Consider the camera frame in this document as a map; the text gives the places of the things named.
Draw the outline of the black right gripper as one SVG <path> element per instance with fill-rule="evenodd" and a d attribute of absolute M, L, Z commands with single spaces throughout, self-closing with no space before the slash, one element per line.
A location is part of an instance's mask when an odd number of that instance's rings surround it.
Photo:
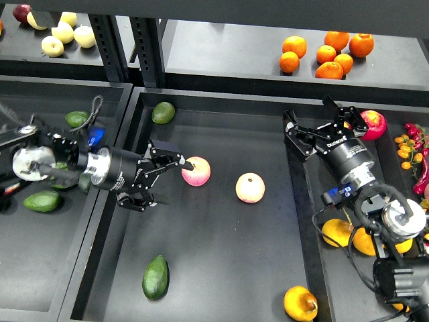
<path fill-rule="evenodd" d="M 302 127 L 298 125 L 294 111 L 286 110 L 283 114 L 286 147 L 301 162 L 319 154 L 340 185 L 351 185 L 357 191 L 375 182 L 376 177 L 371 172 L 375 157 L 359 139 L 366 134 L 368 127 L 357 108 L 337 104 L 329 95 L 324 96 L 322 103 L 334 111 L 334 132 L 340 136 L 329 136 L 316 129 Z M 351 124 L 352 130 L 344 128 L 345 121 Z M 346 136 L 347 131 L 351 131 L 354 137 Z"/>

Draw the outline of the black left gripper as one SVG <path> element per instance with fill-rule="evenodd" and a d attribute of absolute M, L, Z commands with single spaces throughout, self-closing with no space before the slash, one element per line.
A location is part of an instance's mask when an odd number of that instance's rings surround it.
<path fill-rule="evenodd" d="M 77 168 L 90 176 L 94 187 L 117 192 L 117 205 L 122 208 L 144 212 L 157 205 L 169 205 L 167 196 L 152 194 L 147 185 L 133 184 L 139 161 L 142 161 L 144 173 L 161 173 L 175 167 L 194 170 L 176 144 L 159 140 L 148 141 L 143 157 L 135 152 L 108 146 L 95 153 L 79 152 Z"/>

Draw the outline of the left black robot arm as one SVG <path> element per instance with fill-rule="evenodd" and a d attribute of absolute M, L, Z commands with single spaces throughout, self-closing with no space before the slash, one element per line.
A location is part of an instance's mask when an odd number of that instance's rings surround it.
<path fill-rule="evenodd" d="M 1 113 L 17 125 L 1 133 L 1 150 L 13 150 L 12 171 L 26 182 L 53 178 L 56 184 L 74 185 L 85 174 L 95 188 L 114 192 L 118 206 L 145 211 L 157 204 L 149 190 L 162 173 L 171 168 L 194 169 L 170 142 L 150 140 L 144 154 L 98 148 L 98 138 L 87 139 L 82 147 L 76 140 L 48 131 L 44 124 L 22 121 L 5 105 Z"/>

